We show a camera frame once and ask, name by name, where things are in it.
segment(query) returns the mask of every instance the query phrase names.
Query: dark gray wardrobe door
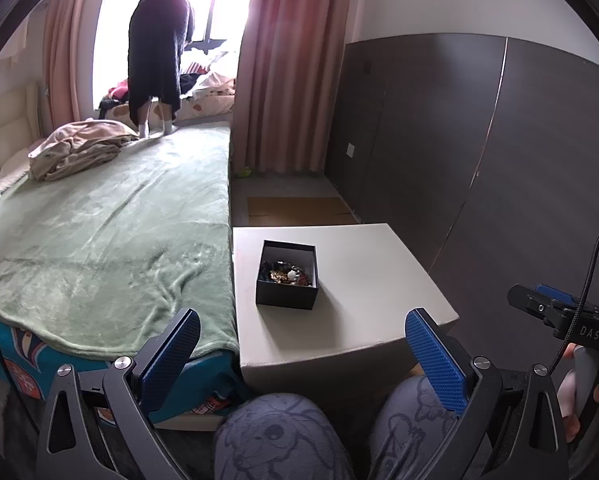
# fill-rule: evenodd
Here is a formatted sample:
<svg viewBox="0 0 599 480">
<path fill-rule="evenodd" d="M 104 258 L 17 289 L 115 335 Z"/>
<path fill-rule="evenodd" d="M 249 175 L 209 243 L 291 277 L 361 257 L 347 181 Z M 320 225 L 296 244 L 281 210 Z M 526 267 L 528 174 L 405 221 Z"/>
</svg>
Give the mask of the dark gray wardrobe door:
<svg viewBox="0 0 599 480">
<path fill-rule="evenodd" d="M 428 269 L 479 160 L 502 72 L 505 38 L 393 38 L 394 62 L 359 201 L 364 222 L 388 222 Z"/>
<path fill-rule="evenodd" d="M 391 38 L 346 46 L 324 174 L 356 210 L 388 81 Z M 348 144 L 355 147 L 346 155 Z"/>
<path fill-rule="evenodd" d="M 431 272 L 460 316 L 452 334 L 498 367 L 548 365 L 560 343 L 506 294 L 546 283 L 579 296 L 598 234 L 599 66 L 509 40 L 479 176 Z"/>
</svg>

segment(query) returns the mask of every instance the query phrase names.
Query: gray patterned pants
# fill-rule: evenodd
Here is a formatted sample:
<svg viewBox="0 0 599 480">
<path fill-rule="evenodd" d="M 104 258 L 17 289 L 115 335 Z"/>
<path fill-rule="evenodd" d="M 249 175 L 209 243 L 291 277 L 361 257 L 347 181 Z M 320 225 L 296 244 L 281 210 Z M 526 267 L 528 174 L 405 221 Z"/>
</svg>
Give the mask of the gray patterned pants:
<svg viewBox="0 0 599 480">
<path fill-rule="evenodd" d="M 398 386 L 369 436 L 369 480 L 409 480 L 455 421 L 426 377 Z M 271 394 L 241 406 L 215 434 L 217 480 L 355 480 L 346 450 L 324 413 L 305 397 Z M 465 478 L 488 459 L 485 439 Z"/>
</svg>

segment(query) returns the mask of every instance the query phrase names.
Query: blue gripper pad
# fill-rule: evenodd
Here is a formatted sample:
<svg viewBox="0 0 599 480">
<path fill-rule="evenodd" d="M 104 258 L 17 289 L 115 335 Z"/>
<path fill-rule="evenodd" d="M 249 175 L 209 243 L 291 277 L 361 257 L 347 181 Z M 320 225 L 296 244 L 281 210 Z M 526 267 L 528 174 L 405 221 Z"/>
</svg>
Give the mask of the blue gripper pad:
<svg viewBox="0 0 599 480">
<path fill-rule="evenodd" d="M 151 362 L 140 381 L 142 396 L 138 405 L 146 415 L 159 410 L 164 404 L 200 340 L 200 331 L 200 317 L 192 311 Z"/>
<path fill-rule="evenodd" d="M 544 296 L 548 296 L 549 298 L 553 298 L 554 300 L 561 301 L 562 303 L 566 303 L 570 306 L 575 306 L 575 300 L 570 294 L 566 294 L 561 290 L 557 290 L 548 285 L 542 285 L 541 283 L 535 287 L 535 292 L 543 294 Z"/>
<path fill-rule="evenodd" d="M 441 404 L 461 415 L 468 404 L 466 376 L 416 310 L 406 316 L 406 341 Z"/>
</svg>

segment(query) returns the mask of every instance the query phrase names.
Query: white nightstand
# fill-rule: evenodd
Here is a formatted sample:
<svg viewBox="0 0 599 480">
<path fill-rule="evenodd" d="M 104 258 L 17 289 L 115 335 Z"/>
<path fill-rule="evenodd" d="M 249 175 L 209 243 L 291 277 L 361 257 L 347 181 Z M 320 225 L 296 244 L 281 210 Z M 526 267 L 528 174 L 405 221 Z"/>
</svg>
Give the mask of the white nightstand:
<svg viewBox="0 0 599 480">
<path fill-rule="evenodd" d="M 294 392 L 331 406 L 386 388 L 416 360 L 404 319 L 424 307 L 446 330 L 457 313 L 387 224 L 233 229 L 240 365 L 259 393 Z M 256 305 L 264 240 L 314 245 L 313 310 Z"/>
</svg>

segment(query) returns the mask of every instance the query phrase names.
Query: metal bolt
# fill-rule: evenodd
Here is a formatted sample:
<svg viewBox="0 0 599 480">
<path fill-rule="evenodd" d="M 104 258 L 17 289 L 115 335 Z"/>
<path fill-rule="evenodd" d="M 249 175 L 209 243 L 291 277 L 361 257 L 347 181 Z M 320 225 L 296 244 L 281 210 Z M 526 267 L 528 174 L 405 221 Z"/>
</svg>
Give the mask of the metal bolt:
<svg viewBox="0 0 599 480">
<path fill-rule="evenodd" d="M 124 369 L 128 368 L 130 365 L 131 365 L 130 357 L 118 357 L 115 360 L 115 368 L 117 368 L 118 370 L 124 370 Z"/>
<path fill-rule="evenodd" d="M 548 369 L 544 365 L 535 365 L 533 370 L 539 376 L 545 377 L 548 375 Z"/>
<path fill-rule="evenodd" d="M 70 365 L 62 365 L 58 368 L 58 375 L 60 377 L 66 377 L 68 374 L 70 374 L 70 371 L 71 371 Z"/>
<path fill-rule="evenodd" d="M 491 367 L 491 362 L 485 357 L 476 357 L 473 364 L 480 370 L 488 370 Z"/>
</svg>

